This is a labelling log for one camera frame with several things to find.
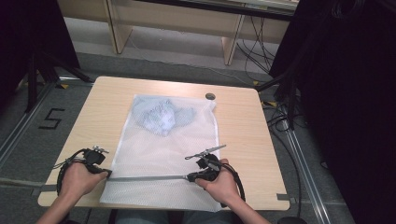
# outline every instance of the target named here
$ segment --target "gray floor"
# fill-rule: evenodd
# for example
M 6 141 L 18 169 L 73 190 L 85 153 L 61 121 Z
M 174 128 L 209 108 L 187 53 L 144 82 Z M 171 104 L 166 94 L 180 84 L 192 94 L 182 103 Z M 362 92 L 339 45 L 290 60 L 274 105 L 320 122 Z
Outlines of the gray floor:
M 247 74 L 246 57 L 240 51 L 235 53 L 231 66 L 224 65 L 221 42 L 217 36 L 136 27 L 124 52 L 115 55 L 105 23 L 71 19 L 66 19 L 66 23 L 78 53 L 81 69 L 92 78 L 106 75 L 239 87 L 252 87 L 253 80 L 270 79 L 250 62 L 246 66 L 249 71 Z M 247 41 L 247 45 L 253 46 L 254 42 Z M 277 45 L 266 46 L 276 53 Z M 62 69 L 58 71 L 61 76 L 69 76 Z M 35 190 L 46 182 L 51 165 L 56 161 L 91 89 L 79 80 L 70 81 L 68 84 L 70 85 L 66 89 L 53 89 L 50 92 L 21 141 L 0 167 L 0 223 L 33 223 L 45 211 L 45 208 L 36 202 Z M 23 115 L 26 88 L 23 85 L 8 102 L 8 107 L 0 111 L 1 142 L 6 140 Z M 274 101 L 275 90 L 276 86 L 263 91 L 260 98 L 264 101 Z M 52 108 L 64 109 L 63 112 L 54 112 L 54 116 L 62 119 L 58 128 L 39 129 L 40 126 L 53 125 L 53 121 L 45 120 Z M 267 120 L 271 119 L 274 109 L 264 111 Z M 296 122 L 302 126 L 296 126 L 296 134 L 331 222 L 354 223 L 330 172 L 320 166 L 320 151 L 309 128 L 306 128 L 304 118 L 299 117 Z M 277 134 L 289 146 L 286 135 L 282 132 Z M 296 215 L 298 206 L 295 200 L 298 198 L 298 188 L 295 170 L 286 149 L 274 137 L 273 142 L 291 201 L 288 211 L 261 212 L 272 223 L 276 223 L 281 217 Z M 318 223 L 304 183 L 302 198 L 302 218 L 307 223 Z M 87 208 L 75 208 L 71 217 L 83 222 L 87 214 Z M 108 216 L 109 210 L 92 209 L 88 223 L 107 223 Z

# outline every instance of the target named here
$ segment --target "mesh laundry bag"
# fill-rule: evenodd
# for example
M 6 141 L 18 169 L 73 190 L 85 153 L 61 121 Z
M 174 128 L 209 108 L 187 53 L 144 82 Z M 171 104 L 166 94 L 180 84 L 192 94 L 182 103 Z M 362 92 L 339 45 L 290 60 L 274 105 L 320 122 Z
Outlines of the mesh laundry bag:
M 111 177 L 187 175 L 199 171 L 190 155 L 219 145 L 214 101 L 136 95 L 111 165 Z M 187 180 L 107 181 L 101 203 L 216 212 L 220 205 Z

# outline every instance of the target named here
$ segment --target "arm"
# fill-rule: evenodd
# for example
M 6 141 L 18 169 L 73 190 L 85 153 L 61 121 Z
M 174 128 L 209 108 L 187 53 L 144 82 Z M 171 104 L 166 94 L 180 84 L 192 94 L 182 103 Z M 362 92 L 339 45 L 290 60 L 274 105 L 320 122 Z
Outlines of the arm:
M 223 159 L 220 162 L 228 163 L 228 160 Z M 241 199 L 233 175 L 225 168 L 221 168 L 218 178 L 213 182 L 196 179 L 195 183 L 204 188 L 217 202 L 229 206 L 245 224 L 270 224 Z
M 59 223 L 76 205 L 78 200 L 107 176 L 107 172 L 91 174 L 84 164 L 74 162 L 67 169 L 62 182 L 61 193 L 47 212 L 37 221 L 40 223 Z

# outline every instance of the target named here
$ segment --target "forearm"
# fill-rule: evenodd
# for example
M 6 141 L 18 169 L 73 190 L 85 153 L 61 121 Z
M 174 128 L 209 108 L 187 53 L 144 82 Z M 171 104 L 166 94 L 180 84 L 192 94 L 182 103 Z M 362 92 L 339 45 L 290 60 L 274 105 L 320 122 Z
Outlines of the forearm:
M 229 200 L 227 205 L 245 224 L 271 224 L 239 197 Z
M 55 199 L 47 212 L 37 221 L 37 224 L 59 223 L 76 205 L 79 198 L 76 195 L 60 195 Z

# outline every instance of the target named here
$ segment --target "light wood tabletop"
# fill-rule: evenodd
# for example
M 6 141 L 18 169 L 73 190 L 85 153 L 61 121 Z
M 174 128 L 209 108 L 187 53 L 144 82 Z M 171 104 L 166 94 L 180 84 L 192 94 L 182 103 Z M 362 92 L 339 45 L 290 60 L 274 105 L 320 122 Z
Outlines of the light wood tabletop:
M 99 77 L 78 115 L 56 163 L 62 162 L 82 148 L 100 146 L 106 154 L 101 168 L 109 169 L 120 141 L 134 96 L 150 94 L 205 99 L 216 96 L 214 114 L 219 127 L 219 142 L 227 144 L 221 157 L 227 158 L 238 172 L 247 203 L 255 210 L 287 210 L 288 197 L 279 170 L 274 146 L 266 125 L 258 93 L 253 89 L 190 84 L 121 77 Z M 46 185 L 56 185 L 59 169 L 52 170 Z M 147 208 L 130 204 L 100 203 L 105 187 L 102 181 L 77 206 L 107 208 Z M 41 192 L 38 203 L 50 206 L 56 191 Z

